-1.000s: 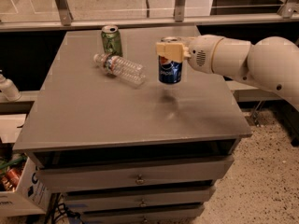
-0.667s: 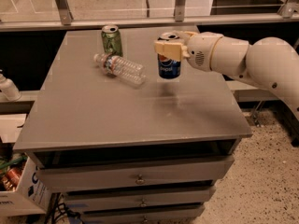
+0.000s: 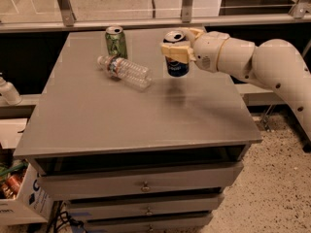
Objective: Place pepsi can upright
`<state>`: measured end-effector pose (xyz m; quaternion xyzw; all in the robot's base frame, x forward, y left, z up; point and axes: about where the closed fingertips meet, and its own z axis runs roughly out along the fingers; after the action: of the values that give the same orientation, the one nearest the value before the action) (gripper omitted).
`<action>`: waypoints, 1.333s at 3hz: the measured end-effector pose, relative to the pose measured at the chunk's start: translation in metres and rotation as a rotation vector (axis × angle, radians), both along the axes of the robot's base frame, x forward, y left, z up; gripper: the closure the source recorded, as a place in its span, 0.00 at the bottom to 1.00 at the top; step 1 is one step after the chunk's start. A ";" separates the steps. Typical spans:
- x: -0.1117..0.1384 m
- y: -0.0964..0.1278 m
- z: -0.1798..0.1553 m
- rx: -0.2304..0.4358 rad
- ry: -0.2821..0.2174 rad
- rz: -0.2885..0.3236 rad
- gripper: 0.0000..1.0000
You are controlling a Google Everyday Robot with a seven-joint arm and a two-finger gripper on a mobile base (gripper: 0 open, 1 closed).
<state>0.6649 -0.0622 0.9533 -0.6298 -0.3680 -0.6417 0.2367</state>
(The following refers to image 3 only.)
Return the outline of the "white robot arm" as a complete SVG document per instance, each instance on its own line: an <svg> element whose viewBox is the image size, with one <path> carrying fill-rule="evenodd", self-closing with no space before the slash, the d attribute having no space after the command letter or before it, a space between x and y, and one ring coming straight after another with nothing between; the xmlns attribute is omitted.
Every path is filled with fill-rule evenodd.
<svg viewBox="0 0 311 233"><path fill-rule="evenodd" d="M164 56L211 73L222 72L277 94L311 139L311 73L289 42L272 39L256 46L226 33L179 28L165 36Z"/></svg>

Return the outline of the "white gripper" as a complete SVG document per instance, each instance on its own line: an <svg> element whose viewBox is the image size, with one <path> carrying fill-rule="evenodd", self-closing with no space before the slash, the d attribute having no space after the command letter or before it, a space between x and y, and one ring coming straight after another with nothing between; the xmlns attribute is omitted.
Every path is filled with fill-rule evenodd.
<svg viewBox="0 0 311 233"><path fill-rule="evenodd" d="M222 45L230 36L217 31L205 33L202 29L192 27L182 27L181 30L187 39L192 44L194 43L193 48L162 44L161 53L165 57L184 64L194 61L195 65L203 71L217 72L217 63Z"/></svg>

